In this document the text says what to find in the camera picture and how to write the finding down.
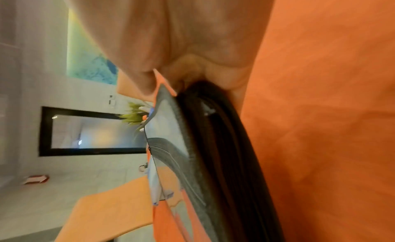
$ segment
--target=white floor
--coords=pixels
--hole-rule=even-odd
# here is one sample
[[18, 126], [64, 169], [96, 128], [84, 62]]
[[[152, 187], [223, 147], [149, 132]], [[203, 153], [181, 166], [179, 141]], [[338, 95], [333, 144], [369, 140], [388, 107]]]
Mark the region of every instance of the white floor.
[[[76, 201], [143, 176], [137, 169], [50, 175], [48, 182], [0, 189], [0, 240], [62, 226]], [[152, 227], [118, 239], [154, 241]]]

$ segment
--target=skin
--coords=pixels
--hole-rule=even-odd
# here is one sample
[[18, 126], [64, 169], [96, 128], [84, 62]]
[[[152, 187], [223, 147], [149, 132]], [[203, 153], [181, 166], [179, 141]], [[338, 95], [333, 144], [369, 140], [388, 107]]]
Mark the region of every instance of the skin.
[[157, 69], [176, 90], [199, 80], [240, 110], [273, 0], [66, 0], [143, 94]]

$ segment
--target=black mirror frame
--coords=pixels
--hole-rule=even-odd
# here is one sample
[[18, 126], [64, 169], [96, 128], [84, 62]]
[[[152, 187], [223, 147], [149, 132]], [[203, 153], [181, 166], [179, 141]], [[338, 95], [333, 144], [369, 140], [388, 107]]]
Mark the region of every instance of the black mirror frame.
[[145, 147], [138, 148], [88, 148], [88, 149], [61, 149], [51, 148], [52, 143], [52, 117], [55, 115], [84, 116], [104, 119], [119, 119], [116, 114], [63, 109], [56, 107], [41, 108], [41, 124], [39, 137], [39, 156], [73, 156], [98, 154], [145, 154]]

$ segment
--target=tiled floor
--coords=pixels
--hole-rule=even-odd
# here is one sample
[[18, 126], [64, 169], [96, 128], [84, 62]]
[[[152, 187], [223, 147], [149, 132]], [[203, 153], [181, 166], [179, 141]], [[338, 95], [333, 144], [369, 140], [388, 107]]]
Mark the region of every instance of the tiled floor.
[[[136, 170], [59, 174], [50, 175], [44, 184], [2, 188], [0, 240], [61, 227], [79, 198], [110, 190], [143, 175]], [[149, 238], [152, 228], [147, 227], [118, 241], [151, 241]]]

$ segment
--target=wall mirror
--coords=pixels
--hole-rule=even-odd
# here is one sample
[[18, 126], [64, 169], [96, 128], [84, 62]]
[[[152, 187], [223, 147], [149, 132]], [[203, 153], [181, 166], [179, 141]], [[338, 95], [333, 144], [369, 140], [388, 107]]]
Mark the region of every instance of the wall mirror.
[[117, 114], [42, 107], [39, 155], [145, 153], [146, 138], [139, 128]]

